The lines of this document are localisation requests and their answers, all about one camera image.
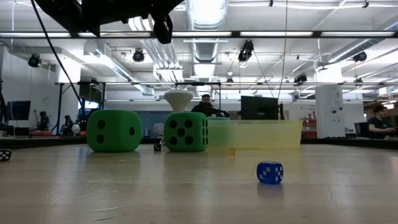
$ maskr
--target yellow translucent box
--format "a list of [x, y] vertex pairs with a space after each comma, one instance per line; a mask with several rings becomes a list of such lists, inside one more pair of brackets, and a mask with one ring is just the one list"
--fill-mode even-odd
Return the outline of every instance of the yellow translucent box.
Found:
[[208, 121], [208, 150], [300, 149], [301, 121]]

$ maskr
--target small dice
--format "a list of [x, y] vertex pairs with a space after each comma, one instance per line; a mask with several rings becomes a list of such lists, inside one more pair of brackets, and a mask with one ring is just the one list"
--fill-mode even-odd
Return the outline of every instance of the small dice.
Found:
[[0, 162], [8, 161], [11, 158], [11, 150], [9, 149], [0, 149]]
[[155, 152], [160, 152], [162, 150], [162, 145], [161, 144], [154, 144], [154, 151]]
[[279, 162], [260, 162], [257, 165], [257, 178], [263, 184], [279, 184], [284, 178], [284, 167]]

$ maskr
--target monitor screen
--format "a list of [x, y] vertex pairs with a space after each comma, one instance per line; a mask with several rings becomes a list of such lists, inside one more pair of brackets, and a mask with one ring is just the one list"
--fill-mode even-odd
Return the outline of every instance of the monitor screen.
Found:
[[9, 101], [7, 114], [9, 120], [29, 120], [30, 101]]
[[279, 107], [277, 98], [259, 96], [241, 96], [241, 117], [250, 120], [278, 120]]

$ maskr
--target large green die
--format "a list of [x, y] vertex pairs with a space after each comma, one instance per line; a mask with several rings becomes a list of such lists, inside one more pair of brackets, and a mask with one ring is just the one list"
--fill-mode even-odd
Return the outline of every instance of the large green die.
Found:
[[138, 114], [123, 110], [95, 111], [87, 122], [87, 143], [95, 152], [131, 152], [141, 141]]
[[204, 151], [208, 144], [207, 127], [203, 113], [172, 113], [166, 119], [164, 141], [170, 151]]

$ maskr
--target chair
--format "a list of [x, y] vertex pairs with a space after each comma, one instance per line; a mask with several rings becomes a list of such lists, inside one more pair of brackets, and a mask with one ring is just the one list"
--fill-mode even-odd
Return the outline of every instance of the chair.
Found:
[[367, 122], [354, 123], [357, 137], [369, 137], [369, 125]]

